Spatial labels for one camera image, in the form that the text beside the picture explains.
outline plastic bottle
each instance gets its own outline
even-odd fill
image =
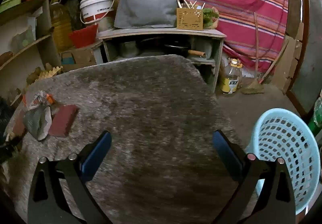
[[[322,129],[322,97],[319,97],[314,104],[314,113],[308,124],[313,135],[316,136]]]
[[[224,94],[233,94],[241,79],[242,64],[238,63],[237,59],[231,59],[230,63],[225,67],[225,75],[221,81],[220,89]]]
[[[70,16],[67,9],[60,4],[61,0],[51,0],[49,11],[52,26],[54,27],[53,38],[59,52],[68,50],[73,46],[73,42],[68,37],[72,32]]]

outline light blue plastic basket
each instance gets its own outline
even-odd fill
[[[320,156],[315,138],[302,119],[285,109],[266,111],[253,128],[246,152],[266,161],[284,158],[292,180],[296,214],[305,209],[318,185]],[[263,184],[263,179],[257,182],[257,194]]]

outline broom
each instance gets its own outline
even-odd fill
[[[257,24],[257,14],[254,12],[254,18],[255,18],[255,29],[256,29],[256,62],[255,62],[255,78],[252,81],[251,84],[246,86],[245,88],[241,89],[241,92],[243,94],[261,94],[264,93],[264,87],[263,85],[259,84],[257,80],[257,73],[258,73],[258,58],[259,58],[259,52],[258,52],[258,24]]]

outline gray fluffy rug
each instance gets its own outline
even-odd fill
[[[38,142],[26,134],[22,151],[4,165],[6,192],[24,220],[38,159],[78,153],[106,129],[112,147],[87,187],[114,224],[210,223],[233,194],[237,185],[212,146],[212,132],[221,129],[240,142],[185,58],[134,58],[79,69],[36,82],[27,99],[39,90],[79,112],[68,137]],[[62,185],[72,211],[82,217]]]

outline metal bolt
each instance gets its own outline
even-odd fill
[[[284,164],[284,163],[285,163],[285,160],[284,160],[283,158],[278,158],[278,159],[277,159],[277,162],[278,162],[279,164]]]
[[[253,154],[253,153],[249,153],[247,154],[247,158],[250,160],[250,161],[254,161],[256,159],[256,156]]]
[[[47,161],[47,158],[46,158],[46,157],[42,157],[42,158],[40,158],[40,160],[39,160],[39,162],[40,162],[41,164],[45,163],[46,161]]]
[[[77,154],[76,153],[72,153],[68,156],[68,158],[71,160],[71,161],[74,161],[75,159],[77,159]]]

